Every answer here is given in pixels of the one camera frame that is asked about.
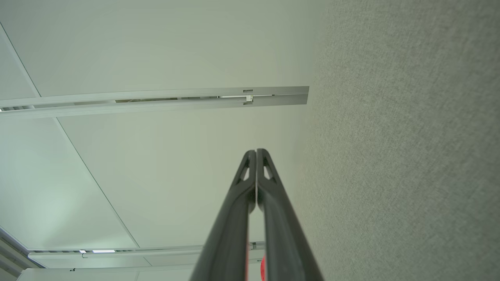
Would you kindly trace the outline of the grey metal bracket left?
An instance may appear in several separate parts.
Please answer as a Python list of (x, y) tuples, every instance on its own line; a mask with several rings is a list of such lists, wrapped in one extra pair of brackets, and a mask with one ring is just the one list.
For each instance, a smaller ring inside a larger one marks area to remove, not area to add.
[(115, 250), (36, 251), (28, 254), (28, 258), (48, 269), (191, 267), (198, 261), (202, 248), (201, 245), (195, 245)]

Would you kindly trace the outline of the aluminium wall rail with clip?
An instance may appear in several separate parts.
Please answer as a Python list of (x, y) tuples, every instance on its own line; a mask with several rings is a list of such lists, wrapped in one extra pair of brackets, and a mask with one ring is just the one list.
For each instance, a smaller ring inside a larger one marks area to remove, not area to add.
[(231, 107), (305, 105), (309, 87), (117, 91), (0, 101), (0, 121)]

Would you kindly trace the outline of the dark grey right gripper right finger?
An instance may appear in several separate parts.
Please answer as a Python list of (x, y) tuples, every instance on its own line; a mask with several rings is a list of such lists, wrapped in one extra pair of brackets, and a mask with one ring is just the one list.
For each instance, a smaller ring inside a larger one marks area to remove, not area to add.
[(257, 203), (264, 214), (265, 281), (324, 281), (270, 153), (257, 149)]

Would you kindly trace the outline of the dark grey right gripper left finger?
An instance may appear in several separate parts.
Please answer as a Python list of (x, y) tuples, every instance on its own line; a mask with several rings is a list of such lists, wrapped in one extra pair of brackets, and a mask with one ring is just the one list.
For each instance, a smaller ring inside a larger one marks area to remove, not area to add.
[(190, 281), (248, 281), (248, 218), (256, 205), (257, 152), (236, 171)]

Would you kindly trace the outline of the red jacket with white trim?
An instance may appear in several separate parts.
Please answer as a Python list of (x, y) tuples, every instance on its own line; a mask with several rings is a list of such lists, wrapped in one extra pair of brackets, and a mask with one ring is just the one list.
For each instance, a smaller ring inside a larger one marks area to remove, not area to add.
[(248, 243), (246, 281), (265, 281), (265, 257), (266, 243), (264, 241)]

